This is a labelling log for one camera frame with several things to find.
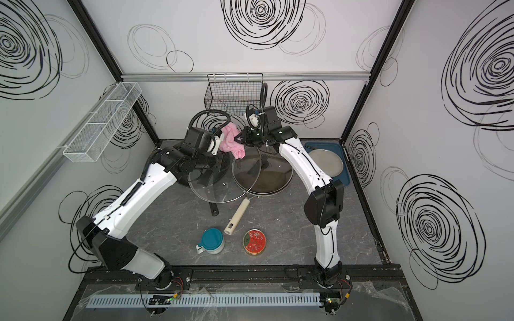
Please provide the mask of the pink cloth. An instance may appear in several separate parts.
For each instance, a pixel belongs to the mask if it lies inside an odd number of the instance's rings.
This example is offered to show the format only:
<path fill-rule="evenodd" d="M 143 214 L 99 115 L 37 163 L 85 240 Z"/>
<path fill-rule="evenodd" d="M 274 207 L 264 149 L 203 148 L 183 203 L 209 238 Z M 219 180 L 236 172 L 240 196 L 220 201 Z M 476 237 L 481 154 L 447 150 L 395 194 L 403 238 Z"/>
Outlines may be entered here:
<path fill-rule="evenodd" d="M 222 152 L 230 152 L 235 159 L 243 159 L 246 156 L 243 144 L 236 141 L 236 136 L 240 134 L 234 123 L 228 123 L 222 128 L 222 141 L 220 150 Z"/>

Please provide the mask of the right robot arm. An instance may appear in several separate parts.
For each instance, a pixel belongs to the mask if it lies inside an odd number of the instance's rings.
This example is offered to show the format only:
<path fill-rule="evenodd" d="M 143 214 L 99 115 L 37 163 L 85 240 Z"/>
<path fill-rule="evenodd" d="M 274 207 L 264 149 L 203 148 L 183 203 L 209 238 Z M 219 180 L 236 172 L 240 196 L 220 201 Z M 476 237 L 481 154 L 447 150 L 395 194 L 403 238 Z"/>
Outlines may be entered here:
<path fill-rule="evenodd" d="M 342 273 L 337 247 L 337 227 L 343 207 L 344 186 L 332 179 L 306 152 L 290 126 L 282 125 L 276 108 L 246 107 L 248 125 L 236 141 L 251 147 L 272 147 L 284 158 L 304 184 L 309 196 L 304 204 L 307 219 L 314 225 L 316 239 L 315 274 L 323 287 L 336 283 Z"/>

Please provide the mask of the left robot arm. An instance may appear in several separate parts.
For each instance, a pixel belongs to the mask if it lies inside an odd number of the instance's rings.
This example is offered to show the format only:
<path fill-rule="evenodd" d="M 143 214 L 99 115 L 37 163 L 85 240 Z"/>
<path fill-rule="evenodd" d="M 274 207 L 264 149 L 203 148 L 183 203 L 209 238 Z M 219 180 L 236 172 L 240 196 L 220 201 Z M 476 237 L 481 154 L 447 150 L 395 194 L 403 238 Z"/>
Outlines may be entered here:
<path fill-rule="evenodd" d="M 218 169 L 218 153 L 225 139 L 215 132 L 189 127 L 178 147 L 157 147 L 141 176 L 116 201 L 94 217 L 82 217 L 76 229 L 95 257 L 110 271 L 126 270 L 150 280 L 161 290 L 174 280 L 170 264 L 127 239 L 132 225 L 163 191 L 195 170 Z"/>

